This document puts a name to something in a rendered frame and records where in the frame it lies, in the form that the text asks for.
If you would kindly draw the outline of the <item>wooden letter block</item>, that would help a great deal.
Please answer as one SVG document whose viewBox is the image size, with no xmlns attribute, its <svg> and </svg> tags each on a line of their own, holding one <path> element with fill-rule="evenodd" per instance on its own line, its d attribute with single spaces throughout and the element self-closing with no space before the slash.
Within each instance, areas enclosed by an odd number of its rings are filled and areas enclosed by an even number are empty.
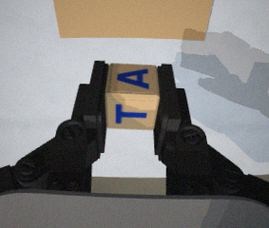
<svg viewBox="0 0 269 228">
<path fill-rule="evenodd" d="M 105 98 L 107 128 L 153 130 L 160 100 L 157 67 L 111 63 Z"/>
</svg>

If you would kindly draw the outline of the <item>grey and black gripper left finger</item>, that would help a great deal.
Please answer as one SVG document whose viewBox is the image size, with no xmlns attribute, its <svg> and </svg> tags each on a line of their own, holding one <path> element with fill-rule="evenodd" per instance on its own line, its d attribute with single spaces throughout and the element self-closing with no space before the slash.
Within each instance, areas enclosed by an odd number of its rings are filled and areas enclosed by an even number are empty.
<svg viewBox="0 0 269 228">
<path fill-rule="evenodd" d="M 107 73 L 105 61 L 94 61 L 90 83 L 79 84 L 71 119 L 14 166 L 0 168 L 0 193 L 17 189 L 91 193 L 92 164 L 105 153 Z"/>
</svg>

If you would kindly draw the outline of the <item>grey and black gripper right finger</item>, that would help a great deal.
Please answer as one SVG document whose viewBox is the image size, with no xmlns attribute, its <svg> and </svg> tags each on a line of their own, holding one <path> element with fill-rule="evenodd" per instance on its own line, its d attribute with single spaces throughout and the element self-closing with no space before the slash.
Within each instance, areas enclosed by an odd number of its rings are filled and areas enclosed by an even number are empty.
<svg viewBox="0 0 269 228">
<path fill-rule="evenodd" d="M 166 166 L 166 194 L 237 196 L 269 206 L 269 181 L 243 174 L 210 146 L 204 131 L 191 123 L 185 90 L 176 89 L 172 65 L 162 64 L 157 71 L 160 100 L 154 152 Z"/>
</svg>

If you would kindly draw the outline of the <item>tan square mat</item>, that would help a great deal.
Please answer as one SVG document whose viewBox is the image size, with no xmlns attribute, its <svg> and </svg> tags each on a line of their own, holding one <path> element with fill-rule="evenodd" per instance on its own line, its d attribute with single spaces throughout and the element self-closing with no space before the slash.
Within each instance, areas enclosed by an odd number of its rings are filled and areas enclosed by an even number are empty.
<svg viewBox="0 0 269 228">
<path fill-rule="evenodd" d="M 204 41 L 213 0 L 53 0 L 60 38 Z"/>
</svg>

